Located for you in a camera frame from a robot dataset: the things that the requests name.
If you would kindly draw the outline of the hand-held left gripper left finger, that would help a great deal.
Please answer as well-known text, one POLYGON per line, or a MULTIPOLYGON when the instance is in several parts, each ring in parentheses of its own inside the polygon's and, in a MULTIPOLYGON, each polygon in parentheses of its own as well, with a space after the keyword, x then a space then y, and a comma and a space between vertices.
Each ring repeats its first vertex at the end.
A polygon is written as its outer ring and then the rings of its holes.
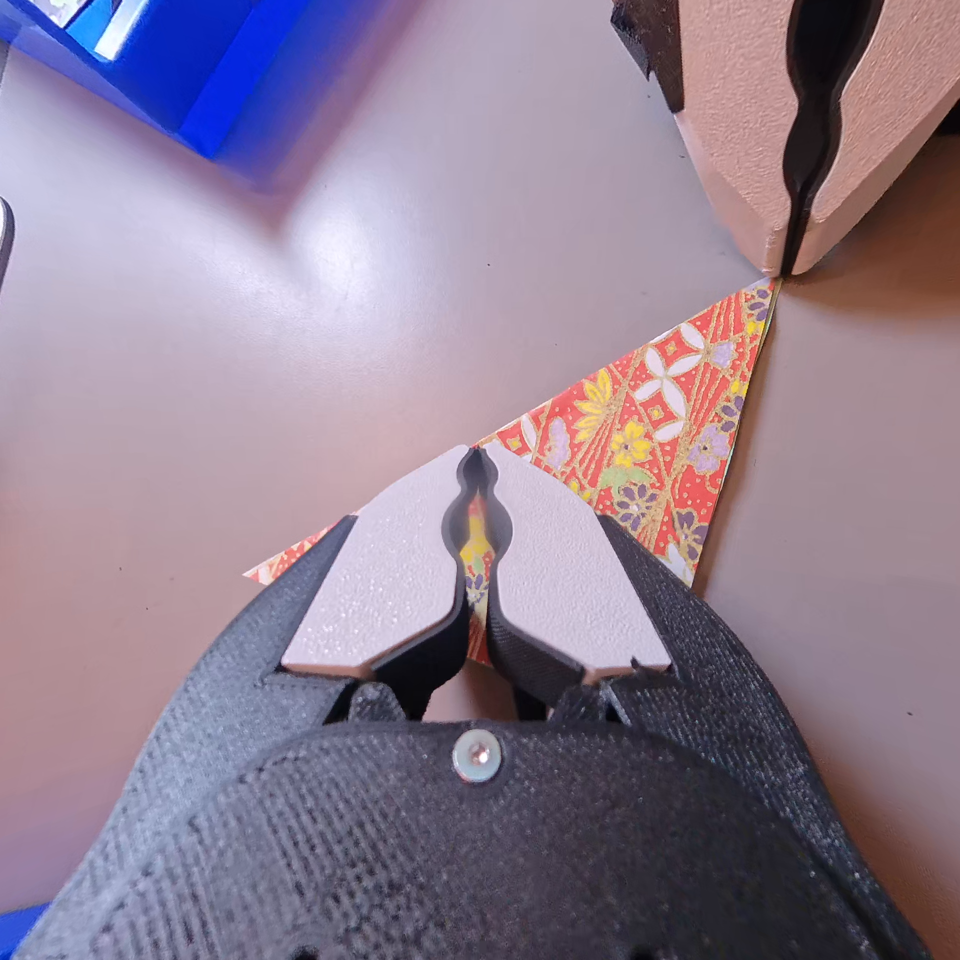
POLYGON ((284 669, 376 681, 408 717, 425 715, 470 647, 461 549, 476 454, 455 446, 360 510, 282 656, 284 669))

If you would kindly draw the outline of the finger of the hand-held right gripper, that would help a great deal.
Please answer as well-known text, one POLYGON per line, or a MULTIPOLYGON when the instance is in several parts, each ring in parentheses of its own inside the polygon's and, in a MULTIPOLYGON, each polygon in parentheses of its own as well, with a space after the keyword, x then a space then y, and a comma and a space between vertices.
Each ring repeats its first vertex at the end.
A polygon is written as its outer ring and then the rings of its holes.
POLYGON ((676 122, 739 251, 782 269, 791 198, 786 140, 796 92, 786 61, 792 1, 679 1, 683 110, 676 122))
POLYGON ((827 122, 829 162, 788 274, 820 261, 882 198, 958 101, 959 3, 871 2, 827 122))

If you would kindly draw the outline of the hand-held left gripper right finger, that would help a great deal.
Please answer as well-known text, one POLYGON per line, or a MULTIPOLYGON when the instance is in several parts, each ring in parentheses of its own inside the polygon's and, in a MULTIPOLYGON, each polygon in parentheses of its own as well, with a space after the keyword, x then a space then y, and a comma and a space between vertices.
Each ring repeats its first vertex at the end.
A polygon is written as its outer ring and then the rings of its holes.
POLYGON ((554 708, 568 689, 672 665, 599 515, 503 446, 481 449, 494 559, 486 647, 494 669, 554 708))

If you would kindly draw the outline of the green backed red floral paper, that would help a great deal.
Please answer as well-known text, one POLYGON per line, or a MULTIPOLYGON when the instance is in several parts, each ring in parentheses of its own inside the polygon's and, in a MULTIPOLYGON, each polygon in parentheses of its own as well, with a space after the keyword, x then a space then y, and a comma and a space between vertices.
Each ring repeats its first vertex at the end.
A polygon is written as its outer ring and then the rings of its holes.
POLYGON ((690 585, 778 291, 777 282, 762 280, 731 294, 472 446, 478 486, 461 549, 469 657, 492 663, 495 551, 481 450, 498 445, 554 476, 690 585))

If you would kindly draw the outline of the blue plastic bin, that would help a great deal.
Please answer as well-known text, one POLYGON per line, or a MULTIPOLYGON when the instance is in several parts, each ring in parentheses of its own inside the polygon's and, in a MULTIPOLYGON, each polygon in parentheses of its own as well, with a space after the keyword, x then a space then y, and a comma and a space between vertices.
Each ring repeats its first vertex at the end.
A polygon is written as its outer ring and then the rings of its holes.
POLYGON ((49 906, 50 901, 1 914, 1 958, 10 958, 16 952, 49 906))
POLYGON ((2 42, 195 154, 285 150, 395 2, 1 3, 2 42))

